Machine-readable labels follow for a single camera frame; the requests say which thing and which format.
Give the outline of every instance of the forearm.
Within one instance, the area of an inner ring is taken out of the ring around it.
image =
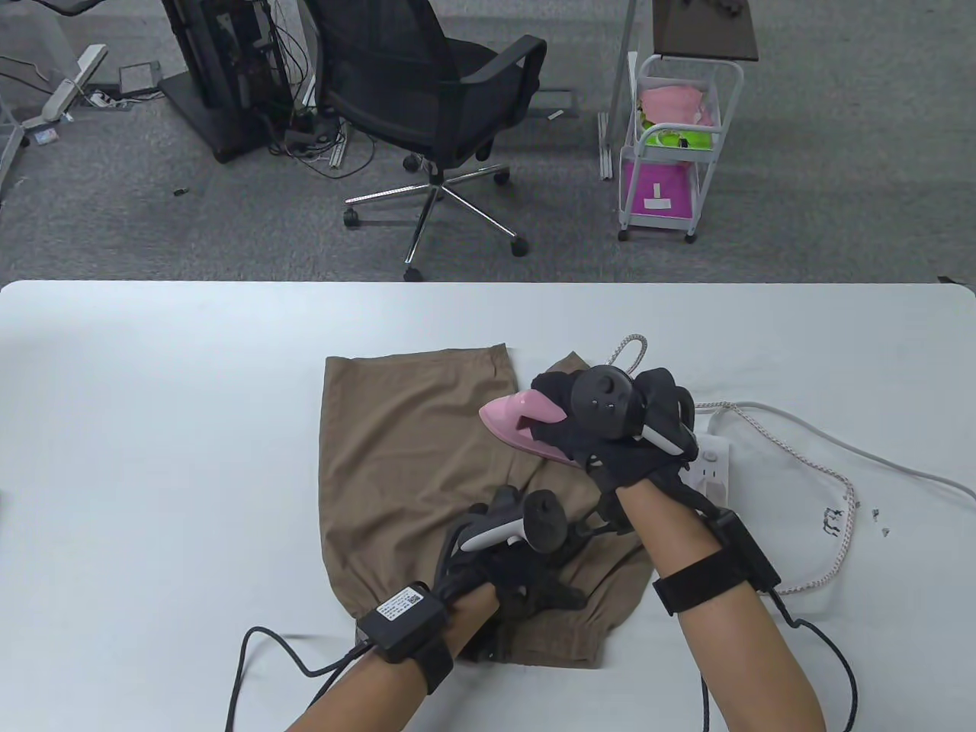
[[[455,604],[444,641],[457,657],[498,610],[495,588],[485,585]],[[288,732],[396,732],[427,695],[427,682],[412,660],[388,664],[367,653]]]
[[[617,495],[662,577],[720,549],[694,511],[649,481]],[[679,614],[678,620],[732,732],[823,732],[810,682],[748,583]]]

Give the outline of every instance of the mesh chair back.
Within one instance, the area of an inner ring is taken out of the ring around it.
[[[390,97],[416,93],[429,106],[439,81],[458,79],[427,0],[305,0],[319,36],[319,102],[372,127],[390,117]],[[423,133],[429,135],[430,129]]]

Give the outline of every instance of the green item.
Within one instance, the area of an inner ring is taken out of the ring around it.
[[[654,123],[644,116],[640,110],[640,126],[643,130],[650,130]],[[660,132],[647,139],[647,144],[656,147],[685,147],[690,150],[711,150],[712,133],[708,132]]]

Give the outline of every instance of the white label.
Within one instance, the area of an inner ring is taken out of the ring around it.
[[[387,620],[396,620],[422,599],[424,596],[413,588],[404,588],[376,610]]]
[[[646,211],[667,211],[671,208],[670,198],[645,198],[644,209]]]

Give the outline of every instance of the black glove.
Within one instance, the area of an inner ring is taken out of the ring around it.
[[[558,448],[582,468],[592,467],[596,463],[602,464],[603,474],[595,473],[594,479],[603,491],[633,485],[663,468],[670,468],[668,472],[677,475],[677,471],[687,462],[684,456],[669,455],[646,440],[631,437],[605,440],[579,424],[572,414],[570,395],[573,384],[582,373],[549,372],[540,374],[532,381],[534,390],[539,391],[568,415],[562,422],[552,425],[532,423],[530,430],[533,439]],[[641,389],[641,383],[645,381],[641,377],[644,374],[634,380],[634,387],[637,389]]]
[[[540,374],[533,380],[532,388],[568,416],[562,422],[551,425],[533,422],[529,428],[533,439],[558,448],[592,477],[603,494],[601,506],[597,509],[603,519],[615,525],[618,531],[629,526],[617,502],[616,490],[631,486],[643,478],[650,478],[659,490],[680,504],[699,510],[705,515],[714,514],[715,506],[712,502],[686,486],[678,476],[681,468],[697,457],[697,445],[692,445],[694,452],[669,455],[647,440],[629,436],[604,439],[580,424],[573,415],[571,396],[573,384],[582,373],[584,372],[549,372]],[[677,403],[679,391],[684,392],[683,398],[693,404],[690,394],[674,386],[674,379],[667,369],[645,371],[633,380],[633,386],[644,395],[645,401],[656,400],[655,408],[673,409],[675,416],[682,409]],[[661,404],[662,398],[674,398],[674,404]]]
[[[558,568],[550,566],[549,557],[525,542],[501,543],[479,551],[456,549],[461,531],[473,516],[486,510],[484,504],[475,504],[448,532],[433,586],[445,605],[489,583],[495,586],[502,620],[525,620],[543,610],[586,606],[586,597],[579,590],[559,582]]]

